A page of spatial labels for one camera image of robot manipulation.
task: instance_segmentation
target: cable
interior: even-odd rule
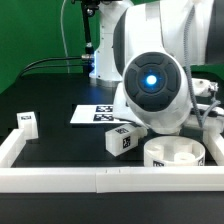
[[[65,56],[68,57],[68,49],[67,49],[67,44],[66,44],[66,39],[65,39],[65,32],[64,32],[64,11],[65,11],[65,5],[67,3],[67,0],[64,0],[62,7],[61,7],[61,18],[60,18],[60,23],[61,23],[61,35],[62,35],[62,40],[63,40],[63,46],[64,46],[64,51],[65,51]],[[68,74],[71,73],[70,70],[70,63],[67,60],[66,61],[68,65]]]
[[[29,68],[32,68],[34,67],[35,65],[38,65],[38,64],[41,64],[41,63],[44,63],[44,62],[49,62],[49,61],[66,61],[66,60],[79,60],[81,59],[80,56],[76,56],[76,57],[67,57],[67,58],[45,58],[45,59],[42,59],[42,60],[39,60],[39,61],[35,61],[35,62],[32,62],[31,64],[27,65],[22,71],[25,71]],[[17,76],[17,79],[18,80],[22,75],[22,71],[19,73],[19,75]]]
[[[191,75],[191,67],[190,67],[190,57],[189,57],[189,47],[188,47],[188,40],[189,40],[189,28],[192,22],[192,19],[195,14],[195,7],[193,5],[190,14],[188,15],[185,27],[184,27],[184,60],[185,60],[185,71],[187,75],[187,81],[188,81],[188,88],[190,92],[190,97],[191,97],[191,102],[193,105],[193,109],[196,115],[196,118],[198,120],[198,125],[200,128],[203,128],[203,123],[202,123],[202,117],[200,115],[200,111],[197,106],[197,100],[194,95],[194,90],[193,90],[193,83],[192,83],[192,75]]]
[[[44,65],[44,66],[35,66],[35,67],[31,67],[31,68],[27,68],[27,69],[23,69],[18,77],[22,78],[22,76],[24,75],[24,73],[31,71],[31,70],[35,70],[35,69],[44,69],[44,68],[64,68],[64,67],[75,67],[75,66],[84,66],[85,64],[81,64],[81,65]]]
[[[212,98],[212,104],[208,107],[208,109],[205,111],[205,113],[203,114],[203,116],[201,116],[200,111],[198,109],[198,105],[197,105],[197,100],[194,94],[194,90],[193,90],[193,84],[192,84],[192,74],[191,74],[191,67],[190,67],[190,57],[189,57],[189,48],[188,48],[188,34],[189,34],[189,28],[192,22],[192,19],[194,17],[195,14],[195,7],[193,5],[190,14],[187,18],[185,27],[184,27],[184,59],[185,59],[185,71],[186,71],[186,75],[187,75],[187,81],[188,81],[188,87],[189,87],[189,92],[190,92],[190,97],[191,97],[191,102],[193,104],[193,109],[196,115],[196,118],[198,120],[198,125],[200,128],[203,128],[205,120],[208,116],[208,114],[218,105],[221,104],[220,101],[216,100],[215,98],[215,93],[214,96]]]

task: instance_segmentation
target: white paper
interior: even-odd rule
[[[77,105],[71,124],[89,123],[129,123],[113,117],[112,104]]]

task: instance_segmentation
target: black tabletop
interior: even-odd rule
[[[27,142],[13,167],[142,166],[143,145],[155,133],[114,157],[105,150],[104,135],[120,124],[70,124],[77,105],[112,104],[114,93],[81,74],[18,80],[0,95],[0,141],[17,128],[16,113],[29,111],[36,114],[40,137]],[[181,134],[201,138],[187,129]],[[209,154],[206,161],[215,165]],[[223,192],[0,194],[0,223],[222,223],[223,199]]]

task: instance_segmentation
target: green backdrop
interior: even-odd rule
[[[135,0],[134,4],[143,2],[143,0]],[[27,64],[42,58],[64,56],[60,29],[62,3],[63,0],[1,2],[0,93],[15,81],[20,70]],[[95,48],[99,43],[98,21],[98,13],[90,19]],[[72,5],[70,0],[67,0],[64,25],[69,55],[81,55],[84,53],[85,41],[80,2]],[[219,76],[224,74],[222,65],[194,66],[193,69],[212,71]],[[66,68],[49,70],[49,72],[66,71]]]

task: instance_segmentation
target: round container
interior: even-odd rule
[[[144,166],[204,166],[205,148],[179,136],[154,138],[144,145]]]

